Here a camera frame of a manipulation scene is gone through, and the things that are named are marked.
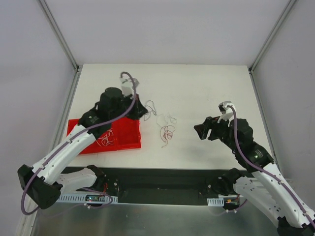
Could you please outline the aluminium frame post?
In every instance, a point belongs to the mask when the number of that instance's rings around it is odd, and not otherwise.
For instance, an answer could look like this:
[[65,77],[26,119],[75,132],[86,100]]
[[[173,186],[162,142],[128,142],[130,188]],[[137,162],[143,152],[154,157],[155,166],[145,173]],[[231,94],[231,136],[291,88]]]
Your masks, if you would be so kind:
[[273,40],[276,38],[277,34],[279,33],[280,29],[284,25],[286,19],[292,12],[295,5],[298,3],[298,0],[288,0],[284,9],[282,10],[280,16],[276,20],[275,24],[273,25],[272,29],[270,30],[268,36],[266,37],[264,43],[262,44],[261,48],[259,49],[258,54],[256,55],[255,59],[253,60],[252,64],[248,67],[249,73],[252,74],[257,66],[259,65],[260,61],[262,60],[263,56],[267,52],[268,48],[271,46]]
[[68,43],[66,42],[66,39],[53,15],[53,12],[51,11],[48,3],[46,0],[37,0],[37,3],[39,4],[40,8],[42,9],[53,33],[55,34],[62,50],[64,51],[67,59],[69,60],[69,62],[71,63],[73,69],[77,72],[79,70],[79,65],[75,59],[75,57],[73,56],[73,53],[68,45]]

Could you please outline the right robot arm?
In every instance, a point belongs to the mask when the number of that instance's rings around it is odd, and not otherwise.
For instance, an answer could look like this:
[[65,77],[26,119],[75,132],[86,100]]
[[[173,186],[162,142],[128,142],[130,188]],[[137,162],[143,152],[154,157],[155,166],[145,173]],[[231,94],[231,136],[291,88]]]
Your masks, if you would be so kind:
[[207,117],[194,129],[201,140],[224,143],[238,163],[264,187],[258,188],[241,171],[232,168],[212,183],[214,192],[245,197],[275,225],[280,236],[315,234],[314,210],[293,191],[269,152],[254,141],[253,129],[246,119],[223,121],[219,117]]

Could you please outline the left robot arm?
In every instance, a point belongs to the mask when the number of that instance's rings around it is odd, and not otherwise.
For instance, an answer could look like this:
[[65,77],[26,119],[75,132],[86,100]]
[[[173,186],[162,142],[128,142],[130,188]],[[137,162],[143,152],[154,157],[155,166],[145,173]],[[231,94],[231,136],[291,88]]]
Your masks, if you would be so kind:
[[101,94],[100,100],[81,116],[63,142],[32,166],[22,165],[18,169],[23,190],[23,214],[28,214],[25,210],[26,196],[37,204],[38,209],[47,209],[64,192],[85,188],[103,190],[106,177],[95,165],[88,165],[69,174],[62,172],[81,151],[110,130],[113,122],[124,117],[139,120],[146,113],[147,109],[141,104],[135,91],[126,95],[119,88],[107,88]]

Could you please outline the left aluminium frame post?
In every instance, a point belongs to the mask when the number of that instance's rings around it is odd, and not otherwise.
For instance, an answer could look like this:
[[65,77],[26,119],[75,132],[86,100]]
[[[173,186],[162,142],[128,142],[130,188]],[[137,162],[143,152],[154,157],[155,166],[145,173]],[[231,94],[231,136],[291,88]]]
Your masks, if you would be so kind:
[[42,9],[53,33],[55,34],[62,50],[64,51],[67,59],[69,60],[69,62],[71,63],[73,69],[77,72],[79,70],[79,65],[75,59],[75,57],[73,56],[73,53],[68,45],[68,43],[66,42],[66,39],[53,15],[53,12],[51,11],[48,3],[46,0],[37,0],[37,3],[39,4],[40,8]]

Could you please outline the red plastic tray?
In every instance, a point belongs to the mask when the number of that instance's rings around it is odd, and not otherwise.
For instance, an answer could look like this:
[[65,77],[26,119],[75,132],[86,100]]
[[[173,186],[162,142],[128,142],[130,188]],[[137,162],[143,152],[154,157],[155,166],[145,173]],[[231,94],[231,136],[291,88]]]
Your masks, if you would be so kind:
[[140,121],[121,118],[113,122],[108,131],[81,151],[80,154],[96,154],[139,148],[141,148]]

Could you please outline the right aluminium frame post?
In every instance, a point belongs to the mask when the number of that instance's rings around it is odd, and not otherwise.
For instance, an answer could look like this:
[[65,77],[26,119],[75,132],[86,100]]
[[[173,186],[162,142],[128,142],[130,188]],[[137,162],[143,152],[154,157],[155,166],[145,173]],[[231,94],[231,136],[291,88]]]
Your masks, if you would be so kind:
[[266,37],[264,43],[262,44],[261,48],[259,49],[258,54],[256,55],[255,59],[253,60],[252,64],[248,67],[249,73],[252,74],[257,66],[259,65],[260,61],[262,60],[263,56],[267,52],[268,48],[271,46],[273,40],[276,38],[277,34],[279,33],[280,29],[284,25],[286,19],[292,12],[295,5],[298,3],[298,0],[288,0],[284,9],[282,10],[280,16],[276,20],[275,24],[273,25],[272,29],[270,30],[268,36]]

